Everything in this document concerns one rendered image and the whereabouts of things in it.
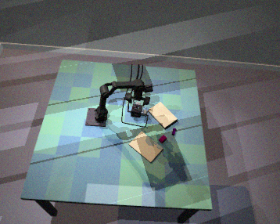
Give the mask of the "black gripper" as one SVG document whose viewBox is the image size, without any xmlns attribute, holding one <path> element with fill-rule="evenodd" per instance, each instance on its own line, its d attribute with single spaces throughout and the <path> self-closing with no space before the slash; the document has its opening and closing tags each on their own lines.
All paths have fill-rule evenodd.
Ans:
<svg viewBox="0 0 280 224">
<path fill-rule="evenodd" d="M 144 98 L 142 97 L 142 94 L 140 96 L 136 96 L 136 95 L 132 96 L 131 93 L 128 92 L 126 94 L 125 100 L 127 100 L 130 104 L 132 104 L 132 100 L 137 100 L 137 101 L 144 100 L 142 106 L 145 106 L 145 105 L 149 105 L 150 97 L 146 96 Z"/>
</svg>

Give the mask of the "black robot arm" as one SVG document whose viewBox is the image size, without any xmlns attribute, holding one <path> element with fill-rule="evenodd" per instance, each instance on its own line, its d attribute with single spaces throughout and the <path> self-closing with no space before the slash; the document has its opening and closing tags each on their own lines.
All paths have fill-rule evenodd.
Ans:
<svg viewBox="0 0 280 224">
<path fill-rule="evenodd" d="M 112 88 L 108 89 L 108 86 L 112 85 Z M 133 89 L 136 96 L 140 96 L 143 92 L 152 92 L 153 85 L 145 85 L 142 79 L 135 79 L 133 81 L 112 81 L 111 83 L 105 83 L 100 86 L 100 102 L 97 109 L 95 109 L 95 122 L 103 123 L 106 116 L 106 98 L 113 94 L 117 89 Z"/>
</svg>

